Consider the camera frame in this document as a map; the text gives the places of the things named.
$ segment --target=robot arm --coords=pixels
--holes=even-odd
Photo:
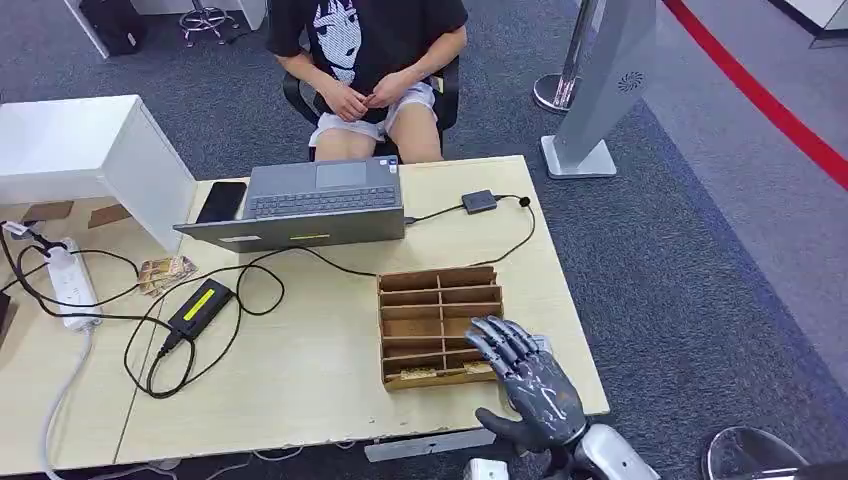
[[[472,325],[465,338],[492,365],[522,418],[514,422],[480,408],[484,427],[533,452],[550,450],[548,478],[568,479],[574,469],[605,480],[660,478],[614,429],[587,429],[577,389],[520,325],[494,316],[474,318]]]

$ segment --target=black office chair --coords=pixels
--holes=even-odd
[[[443,86],[442,91],[439,92],[437,88],[433,88],[436,95],[433,111],[439,118],[436,127],[439,129],[439,141],[444,147],[444,131],[456,124],[456,116],[459,111],[459,58],[454,59],[433,76],[442,79],[442,82],[440,82]],[[286,78],[283,80],[283,92],[289,103],[303,115],[303,118],[312,125],[318,126],[319,115],[312,107],[315,103],[315,93],[310,90],[311,93],[305,93],[306,97],[304,97],[304,93],[301,93],[300,83],[300,80],[286,72]],[[400,158],[397,145],[390,138],[386,138],[385,143],[377,143],[374,155],[397,155]],[[309,161],[315,161],[315,148],[309,148]]]

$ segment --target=desk surface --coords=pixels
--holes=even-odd
[[[88,212],[113,203],[111,199],[77,201],[71,216],[48,222],[44,234],[55,240],[71,236],[80,248],[106,249],[127,256],[136,264],[167,256],[132,219],[87,230]],[[0,208],[0,218],[17,220],[25,211],[25,206]],[[10,246],[16,254],[26,244],[13,241]],[[26,269],[41,263],[37,254],[28,259]],[[85,261],[99,298],[107,298],[135,282],[129,266],[118,260],[91,255]],[[6,285],[10,276],[5,258],[0,259],[0,285]],[[52,296],[46,269],[33,274],[30,280],[37,290]],[[0,435],[0,475],[40,470],[42,422],[83,346],[81,334],[65,329],[61,320],[43,313],[21,287],[13,287],[7,293],[18,308],[0,343],[4,432]],[[105,306],[104,312],[141,314],[150,302],[150,297],[133,294]],[[95,331],[91,356],[53,423],[50,458],[57,469],[113,463],[135,391],[123,367],[124,347],[134,326],[134,322],[110,320]],[[131,350],[130,364],[136,369],[141,366],[150,334],[149,329],[140,332]]]
[[[588,414],[608,412],[524,159],[403,166],[401,182],[406,214],[412,216],[455,205],[462,194],[486,188],[533,200],[535,236],[495,266],[506,315],[550,338]],[[190,218],[211,184],[198,185]],[[504,201],[492,212],[467,216],[457,211],[411,226],[404,240],[318,250],[344,266],[376,273],[449,267],[499,256],[529,228],[529,215],[517,202]],[[180,253],[203,272],[255,258],[189,237]],[[506,414],[494,382],[386,392],[380,381],[374,279],[344,274],[303,252],[284,253],[263,265],[286,284],[282,305],[264,317],[244,315],[228,356],[176,396],[154,400],[139,393],[119,463],[475,428],[474,410],[480,406]],[[234,288],[236,276],[227,272],[215,278]],[[245,302],[253,309],[269,306],[277,295],[273,285],[261,273],[251,273]],[[175,292],[162,316],[176,311],[192,291]],[[203,333],[196,370],[230,338],[235,313],[232,302]],[[150,355],[165,334],[154,333]],[[173,385],[187,353],[185,345],[172,353],[154,385]]]

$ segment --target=laptop touchpad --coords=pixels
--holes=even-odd
[[[368,169],[365,162],[319,165],[315,186],[318,188],[355,187],[365,185]]]

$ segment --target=robot finger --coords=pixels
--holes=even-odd
[[[498,331],[498,328],[492,322],[475,317],[471,319],[471,324],[486,334],[489,343],[495,348],[495,352],[503,357],[508,364],[514,365],[518,361],[518,353],[512,349],[509,340]]]
[[[492,346],[489,345],[489,342],[487,342],[482,335],[476,333],[472,329],[469,329],[465,332],[465,339],[468,340],[468,343],[474,345],[477,350],[480,350],[480,353],[483,354],[483,358],[489,362],[492,366],[492,370],[495,371],[495,374],[497,374],[498,377],[506,378],[515,374],[509,365],[504,362],[501,356],[492,349]]]
[[[530,352],[530,349],[527,345],[524,344],[524,341],[518,338],[518,334],[515,333],[515,330],[509,327],[503,320],[500,318],[489,315],[486,320],[492,324],[492,326],[503,335],[507,341],[509,341],[509,345],[513,350],[518,354],[519,360],[523,360],[527,357],[527,354]]]
[[[512,320],[504,320],[504,323],[512,328],[518,338],[522,341],[522,343],[524,343],[524,345],[527,346],[531,353],[537,353],[539,351],[539,345],[536,344],[533,337],[531,337],[530,334],[527,333],[527,330],[524,330],[521,325],[513,322]]]

